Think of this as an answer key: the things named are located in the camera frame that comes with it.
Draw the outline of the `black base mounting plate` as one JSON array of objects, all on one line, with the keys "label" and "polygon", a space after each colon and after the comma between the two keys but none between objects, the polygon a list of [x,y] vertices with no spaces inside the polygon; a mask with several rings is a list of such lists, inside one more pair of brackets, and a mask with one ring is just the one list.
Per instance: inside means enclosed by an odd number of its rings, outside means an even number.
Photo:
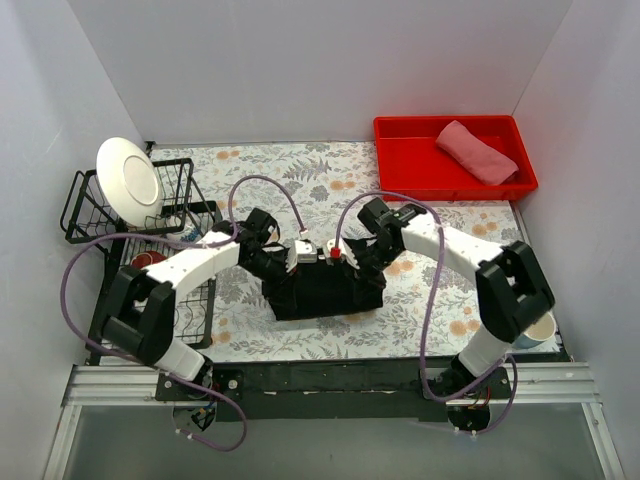
[{"label": "black base mounting plate", "polygon": [[442,360],[420,369],[414,358],[219,364],[199,382],[240,407],[250,420],[416,419],[484,428],[493,401],[507,401],[514,384],[498,368],[460,401],[442,403],[465,386]]}]

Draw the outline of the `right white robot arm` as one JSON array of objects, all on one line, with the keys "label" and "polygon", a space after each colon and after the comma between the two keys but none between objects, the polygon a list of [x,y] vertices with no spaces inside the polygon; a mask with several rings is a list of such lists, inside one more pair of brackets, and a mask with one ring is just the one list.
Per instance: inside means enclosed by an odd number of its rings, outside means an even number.
[{"label": "right white robot arm", "polygon": [[435,261],[423,330],[429,329],[435,297],[444,269],[474,283],[481,325],[449,366],[435,377],[420,373],[425,395],[444,403],[475,397],[489,376],[509,360],[515,341],[555,305],[555,297],[530,245],[507,245],[478,239],[447,226],[430,206],[408,199],[390,208],[372,193],[358,213],[374,241],[358,255],[361,272],[382,270],[408,251]]}]

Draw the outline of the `white patterned cup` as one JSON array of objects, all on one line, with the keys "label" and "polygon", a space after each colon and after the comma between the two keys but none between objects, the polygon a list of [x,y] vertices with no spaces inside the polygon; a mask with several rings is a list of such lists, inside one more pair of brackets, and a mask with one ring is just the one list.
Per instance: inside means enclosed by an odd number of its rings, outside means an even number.
[{"label": "white patterned cup", "polygon": [[184,228],[178,232],[168,232],[166,238],[172,242],[195,243],[201,239],[201,233],[195,225],[186,224]]}]

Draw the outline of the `red plastic bin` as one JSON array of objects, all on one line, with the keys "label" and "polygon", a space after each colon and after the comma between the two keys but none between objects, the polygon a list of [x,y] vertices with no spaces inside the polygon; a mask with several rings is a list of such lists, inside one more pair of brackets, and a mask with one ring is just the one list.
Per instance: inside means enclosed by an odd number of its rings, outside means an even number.
[{"label": "red plastic bin", "polygon": [[[452,121],[515,162],[515,177],[488,186],[436,145]],[[538,181],[516,121],[508,115],[381,116],[373,120],[383,190],[427,201],[518,201]]]}]

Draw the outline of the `white ceramic plate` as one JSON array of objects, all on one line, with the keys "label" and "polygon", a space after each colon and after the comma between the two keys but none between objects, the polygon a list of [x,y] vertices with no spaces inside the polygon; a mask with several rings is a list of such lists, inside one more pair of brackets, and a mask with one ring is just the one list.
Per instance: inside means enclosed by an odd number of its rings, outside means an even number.
[{"label": "white ceramic plate", "polygon": [[96,174],[105,199],[125,222],[143,228],[162,208],[161,184],[149,157],[133,142],[113,137],[99,147]]}]

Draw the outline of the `rolled pink t shirt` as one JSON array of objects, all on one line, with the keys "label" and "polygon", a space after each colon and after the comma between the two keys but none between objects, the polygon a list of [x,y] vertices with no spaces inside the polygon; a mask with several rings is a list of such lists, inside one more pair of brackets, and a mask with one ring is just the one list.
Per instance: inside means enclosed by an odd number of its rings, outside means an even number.
[{"label": "rolled pink t shirt", "polygon": [[457,120],[445,126],[435,143],[484,185],[501,185],[519,172],[513,160],[481,141]]}]

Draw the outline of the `aluminium frame rail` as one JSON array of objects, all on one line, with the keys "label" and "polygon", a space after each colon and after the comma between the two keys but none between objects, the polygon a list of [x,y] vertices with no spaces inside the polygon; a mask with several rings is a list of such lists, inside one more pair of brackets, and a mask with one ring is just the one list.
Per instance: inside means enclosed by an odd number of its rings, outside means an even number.
[{"label": "aluminium frame rail", "polygon": [[159,406],[159,373],[140,366],[75,366],[62,406]]}]

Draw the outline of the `red floral bowl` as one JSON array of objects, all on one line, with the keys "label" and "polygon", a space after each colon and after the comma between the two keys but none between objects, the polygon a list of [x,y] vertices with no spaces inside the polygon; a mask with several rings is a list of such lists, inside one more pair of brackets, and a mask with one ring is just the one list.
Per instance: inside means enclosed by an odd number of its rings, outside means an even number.
[{"label": "red floral bowl", "polygon": [[134,256],[131,260],[130,265],[138,269],[144,269],[150,265],[160,263],[166,259],[167,257],[158,251],[147,250],[140,252],[136,256]]}]

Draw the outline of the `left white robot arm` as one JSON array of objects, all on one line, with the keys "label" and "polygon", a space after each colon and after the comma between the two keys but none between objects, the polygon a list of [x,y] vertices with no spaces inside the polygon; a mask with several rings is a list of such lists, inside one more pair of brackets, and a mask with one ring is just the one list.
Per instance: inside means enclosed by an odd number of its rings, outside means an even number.
[{"label": "left white robot arm", "polygon": [[101,313],[101,338],[139,362],[178,377],[178,387],[188,398],[205,398],[213,377],[203,369],[205,357],[174,336],[176,304],[235,266],[252,267],[255,276],[285,275],[286,268],[264,249],[278,230],[270,214],[255,208],[237,225],[214,225],[201,240],[166,260],[143,269],[122,267]]}]

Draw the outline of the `blue ceramic mug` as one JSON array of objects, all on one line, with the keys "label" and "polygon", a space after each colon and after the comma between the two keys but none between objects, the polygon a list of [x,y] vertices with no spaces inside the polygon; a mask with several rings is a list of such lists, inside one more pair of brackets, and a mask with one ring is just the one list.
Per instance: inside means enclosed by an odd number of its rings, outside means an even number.
[{"label": "blue ceramic mug", "polygon": [[551,312],[547,312],[514,341],[513,347],[518,350],[528,350],[541,345],[555,337],[556,328],[555,318]]}]

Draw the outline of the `black t shirt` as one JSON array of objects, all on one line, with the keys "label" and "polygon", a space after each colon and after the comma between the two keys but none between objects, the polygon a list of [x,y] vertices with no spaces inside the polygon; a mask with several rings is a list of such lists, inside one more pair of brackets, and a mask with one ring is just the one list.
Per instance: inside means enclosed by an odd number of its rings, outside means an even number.
[{"label": "black t shirt", "polygon": [[365,278],[346,262],[329,265],[323,250],[317,250],[316,263],[287,269],[292,273],[292,283],[267,285],[262,281],[262,295],[278,321],[352,315],[383,306],[383,273]]}]

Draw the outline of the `floral table mat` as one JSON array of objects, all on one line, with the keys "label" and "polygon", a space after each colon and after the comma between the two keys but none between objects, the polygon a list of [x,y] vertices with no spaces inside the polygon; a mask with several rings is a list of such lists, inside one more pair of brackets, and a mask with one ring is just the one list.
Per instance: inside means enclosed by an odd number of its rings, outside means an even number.
[{"label": "floral table mat", "polygon": [[[363,194],[378,186],[370,142],[285,143],[155,149],[167,191],[179,187],[175,161],[193,162],[196,197],[216,202],[221,213],[244,219],[253,208],[279,223],[288,243],[301,227],[314,242],[336,234],[363,238],[358,221]],[[406,252],[385,271],[382,308],[348,316],[278,321],[260,282],[234,267],[217,278],[214,309],[204,314],[202,291],[176,310],[175,334],[186,342],[211,340],[214,361],[291,361],[413,357],[458,353],[480,327],[471,282],[424,256]]]}]

